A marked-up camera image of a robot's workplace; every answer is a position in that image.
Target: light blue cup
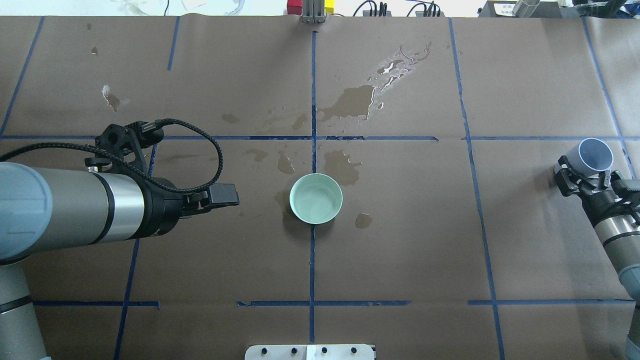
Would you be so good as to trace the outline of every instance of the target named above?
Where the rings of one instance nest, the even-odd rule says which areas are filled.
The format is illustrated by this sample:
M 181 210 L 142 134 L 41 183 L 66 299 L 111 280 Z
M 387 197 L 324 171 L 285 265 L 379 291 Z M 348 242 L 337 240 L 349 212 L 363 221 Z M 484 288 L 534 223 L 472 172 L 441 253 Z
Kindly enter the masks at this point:
M 340 212 L 342 190 L 330 176 L 308 174 L 293 184 L 289 204 L 300 220 L 309 224 L 322 224 Z

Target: mint green bowl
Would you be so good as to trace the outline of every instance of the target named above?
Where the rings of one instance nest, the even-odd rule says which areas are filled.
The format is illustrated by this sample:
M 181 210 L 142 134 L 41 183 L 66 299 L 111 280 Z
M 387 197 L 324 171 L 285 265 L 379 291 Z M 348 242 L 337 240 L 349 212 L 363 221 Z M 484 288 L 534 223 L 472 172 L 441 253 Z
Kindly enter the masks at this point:
M 338 215 L 342 207 L 342 190 L 330 176 L 308 174 L 293 184 L 289 204 L 300 220 L 322 224 Z

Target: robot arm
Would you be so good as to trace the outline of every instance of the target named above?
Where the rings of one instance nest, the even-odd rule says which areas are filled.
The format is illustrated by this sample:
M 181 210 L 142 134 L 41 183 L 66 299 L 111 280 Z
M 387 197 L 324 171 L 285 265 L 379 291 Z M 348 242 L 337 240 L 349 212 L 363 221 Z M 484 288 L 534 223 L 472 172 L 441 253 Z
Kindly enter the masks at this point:
M 207 183 L 178 189 L 147 174 L 142 149 L 159 143 L 162 127 L 178 124 L 216 147 L 219 166 Z M 92 152 L 88 172 L 30 168 L 4 162 L 28 151 Z M 126 155 L 134 155 L 130 162 Z M 36 252 L 166 234 L 178 220 L 239 204 L 233 184 L 218 184 L 218 143 L 191 124 L 163 119 L 110 125 L 95 147 L 37 143 L 0 157 L 0 360 L 48 359 L 21 260 Z
M 618 171 L 611 172 L 612 163 L 610 148 L 588 138 L 558 159 L 554 177 L 565 197 L 576 195 L 582 200 L 620 283 L 637 302 L 626 355 L 640 360 L 640 180 L 627 180 Z

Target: metal bracket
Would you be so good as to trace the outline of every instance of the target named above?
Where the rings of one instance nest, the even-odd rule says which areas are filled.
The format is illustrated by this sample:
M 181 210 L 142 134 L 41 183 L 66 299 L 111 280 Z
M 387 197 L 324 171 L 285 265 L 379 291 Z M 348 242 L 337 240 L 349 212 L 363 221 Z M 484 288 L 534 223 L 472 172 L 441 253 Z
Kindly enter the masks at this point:
M 375 347 L 366 344 L 254 345 L 244 360 L 375 360 Z
M 324 0 L 302 0 L 302 22 L 322 24 L 326 20 Z

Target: white label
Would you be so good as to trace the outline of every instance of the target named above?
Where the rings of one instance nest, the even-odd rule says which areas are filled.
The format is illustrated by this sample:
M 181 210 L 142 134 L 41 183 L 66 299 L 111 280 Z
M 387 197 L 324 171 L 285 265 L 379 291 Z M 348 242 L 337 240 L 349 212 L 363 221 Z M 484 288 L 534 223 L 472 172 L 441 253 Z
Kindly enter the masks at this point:
M 495 14 L 500 16 L 513 16 L 514 4 L 493 4 Z

